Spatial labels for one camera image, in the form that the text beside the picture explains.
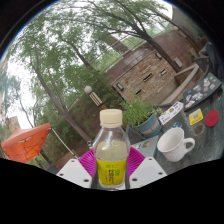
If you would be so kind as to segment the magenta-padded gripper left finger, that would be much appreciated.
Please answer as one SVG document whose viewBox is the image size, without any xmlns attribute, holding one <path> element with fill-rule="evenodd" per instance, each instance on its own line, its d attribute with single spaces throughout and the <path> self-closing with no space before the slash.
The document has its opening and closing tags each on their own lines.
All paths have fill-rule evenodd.
<svg viewBox="0 0 224 224">
<path fill-rule="evenodd" d="M 57 176 L 83 188 L 96 188 L 98 184 L 96 168 L 94 153 L 89 150 L 78 159 L 70 159 Z"/>
</svg>

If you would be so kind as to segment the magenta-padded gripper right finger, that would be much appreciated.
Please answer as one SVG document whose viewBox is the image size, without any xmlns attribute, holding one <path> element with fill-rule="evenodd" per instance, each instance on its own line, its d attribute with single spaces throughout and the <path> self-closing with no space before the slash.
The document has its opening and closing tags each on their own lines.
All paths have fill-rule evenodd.
<svg viewBox="0 0 224 224">
<path fill-rule="evenodd" d="M 153 157 L 145 157 L 134 148 L 127 159 L 126 187 L 140 188 L 166 176 L 166 172 Z"/>
</svg>

